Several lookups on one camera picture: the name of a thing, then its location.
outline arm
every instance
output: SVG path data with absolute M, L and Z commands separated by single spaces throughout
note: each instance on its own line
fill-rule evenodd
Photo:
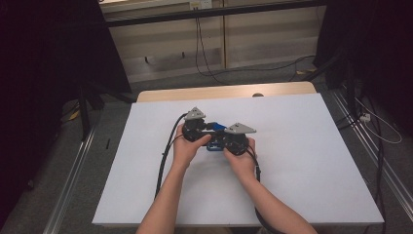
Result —
M 173 233 L 178 211 L 182 181 L 197 150 L 210 140 L 210 135 L 190 142 L 182 136 L 182 125 L 176 130 L 173 143 L 173 161 L 168 175 L 154 203 L 140 223 L 136 234 Z
M 255 150 L 254 139 L 249 139 L 249 145 Z M 317 233 L 300 214 L 280 201 L 255 178 L 255 165 L 247 153 L 235 156 L 224 149 L 224 155 L 255 208 L 272 227 L 282 233 Z

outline forearm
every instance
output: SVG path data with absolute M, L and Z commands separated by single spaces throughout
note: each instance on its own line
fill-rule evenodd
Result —
M 282 233 L 317 233 L 297 212 L 275 197 L 253 175 L 240 178 L 255 208 L 264 219 Z
M 158 196 L 140 223 L 137 234 L 173 233 L 185 171 L 183 167 L 170 168 Z

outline electrical outlet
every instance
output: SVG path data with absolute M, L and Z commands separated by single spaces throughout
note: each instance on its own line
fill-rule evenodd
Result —
M 370 122 L 370 114 L 362 113 L 360 116 L 360 120 L 366 123 Z
M 202 0 L 201 2 L 201 9 L 211 9 L 212 8 L 212 0 Z
M 189 2 L 189 10 L 194 11 L 196 9 L 201 9 L 201 2 L 200 1 L 192 1 Z

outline white table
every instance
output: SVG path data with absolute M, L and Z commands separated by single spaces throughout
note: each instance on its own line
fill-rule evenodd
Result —
M 177 117 L 198 106 L 206 122 L 257 130 L 261 181 L 312 224 L 383 222 L 319 94 L 139 102 L 93 223 L 137 226 L 155 194 L 162 152 Z M 171 154 L 164 176 L 168 173 Z M 201 148 L 184 179 L 177 225 L 255 226 L 253 205 L 221 152 Z

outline dark background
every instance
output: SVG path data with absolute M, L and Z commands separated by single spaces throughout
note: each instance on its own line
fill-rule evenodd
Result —
M 345 53 L 364 83 L 398 124 L 413 133 L 413 34 L 409 1 L 329 1 L 316 66 Z M 95 81 L 130 92 L 125 71 L 94 0 L 0 0 L 2 147 L 0 227 L 46 157 L 60 126 L 61 107 L 78 86 Z M 334 88 L 345 61 L 326 72 Z
M 103 21 L 94 0 L 0 0 L 0 228 L 46 157 L 78 85 L 131 91 L 108 29 L 82 26 Z

